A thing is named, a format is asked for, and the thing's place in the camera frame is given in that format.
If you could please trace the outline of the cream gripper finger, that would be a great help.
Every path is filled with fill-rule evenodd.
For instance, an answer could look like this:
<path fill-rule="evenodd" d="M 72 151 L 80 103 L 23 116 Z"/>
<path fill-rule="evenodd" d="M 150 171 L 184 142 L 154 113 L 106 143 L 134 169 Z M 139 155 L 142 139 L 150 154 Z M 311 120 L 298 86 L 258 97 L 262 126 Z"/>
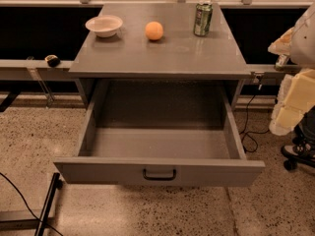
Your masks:
<path fill-rule="evenodd" d="M 269 129 L 274 135 L 284 136 L 315 106 L 315 70 L 302 69 L 294 76 L 285 75 L 277 101 Z"/>
<path fill-rule="evenodd" d="M 288 29 L 278 39 L 270 44 L 268 51 L 277 55 L 289 55 L 293 28 Z"/>

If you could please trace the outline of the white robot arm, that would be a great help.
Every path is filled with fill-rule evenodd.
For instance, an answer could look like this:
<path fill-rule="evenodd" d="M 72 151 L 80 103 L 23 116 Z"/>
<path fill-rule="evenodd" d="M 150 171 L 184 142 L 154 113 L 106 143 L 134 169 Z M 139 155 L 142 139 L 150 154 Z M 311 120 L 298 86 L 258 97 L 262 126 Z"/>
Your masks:
<path fill-rule="evenodd" d="M 315 106 L 315 4 L 268 51 L 289 58 L 301 67 L 294 76 L 285 75 L 277 96 L 269 129 L 274 135 L 291 132 L 304 115 Z"/>

